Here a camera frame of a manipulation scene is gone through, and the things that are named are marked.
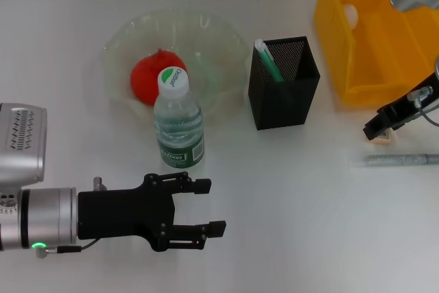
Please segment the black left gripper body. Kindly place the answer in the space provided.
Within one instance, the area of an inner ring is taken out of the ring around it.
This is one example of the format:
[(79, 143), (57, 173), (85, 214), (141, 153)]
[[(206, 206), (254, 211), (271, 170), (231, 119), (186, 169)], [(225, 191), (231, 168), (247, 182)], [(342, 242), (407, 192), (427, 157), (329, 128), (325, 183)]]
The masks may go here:
[(78, 194), (78, 238), (139, 236), (156, 252), (169, 248), (175, 206), (158, 174), (147, 174), (133, 189)]

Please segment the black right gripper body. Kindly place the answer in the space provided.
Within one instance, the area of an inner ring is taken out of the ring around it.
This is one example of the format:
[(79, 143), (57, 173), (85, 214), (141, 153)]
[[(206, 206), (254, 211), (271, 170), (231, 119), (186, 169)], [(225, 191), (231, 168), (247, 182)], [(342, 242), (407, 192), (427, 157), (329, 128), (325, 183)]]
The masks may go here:
[(427, 115), (433, 110), (438, 110), (438, 84), (428, 83), (416, 87), (388, 106), (391, 106), (391, 129), (397, 130), (406, 123), (422, 117), (421, 111)]

